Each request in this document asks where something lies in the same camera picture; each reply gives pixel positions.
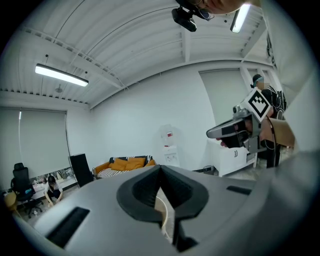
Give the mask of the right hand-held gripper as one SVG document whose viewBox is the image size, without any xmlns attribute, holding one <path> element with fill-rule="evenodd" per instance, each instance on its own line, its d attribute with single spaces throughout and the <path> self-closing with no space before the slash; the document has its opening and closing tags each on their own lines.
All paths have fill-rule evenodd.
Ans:
<svg viewBox="0 0 320 256">
<path fill-rule="evenodd" d="M 244 147 L 249 153 L 265 150 L 260 144 L 262 122 L 267 117 L 271 105 L 257 88 L 233 107 L 232 119 L 206 132 L 209 139 L 220 139 L 229 149 Z"/>
</svg>

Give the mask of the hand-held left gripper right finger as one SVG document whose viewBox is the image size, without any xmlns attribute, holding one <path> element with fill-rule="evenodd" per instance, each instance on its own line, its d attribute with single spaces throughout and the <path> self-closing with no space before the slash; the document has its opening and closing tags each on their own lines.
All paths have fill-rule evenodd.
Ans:
<svg viewBox="0 0 320 256">
<path fill-rule="evenodd" d="M 209 200 L 208 190 L 199 182 L 177 172 L 172 167 L 161 166 L 161 189 L 174 210 L 172 245 L 177 251 L 186 251 L 198 242 L 186 236 L 181 222 L 196 218 Z"/>
</svg>

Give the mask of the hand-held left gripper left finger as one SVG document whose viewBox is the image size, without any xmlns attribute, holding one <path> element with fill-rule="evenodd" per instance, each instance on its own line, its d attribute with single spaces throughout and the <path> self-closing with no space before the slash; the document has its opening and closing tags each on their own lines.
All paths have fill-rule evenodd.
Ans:
<svg viewBox="0 0 320 256">
<path fill-rule="evenodd" d="M 119 206 L 137 221 L 161 223 L 162 214 L 155 209 L 160 179 L 161 167 L 156 165 L 126 180 L 116 193 Z"/>
</svg>

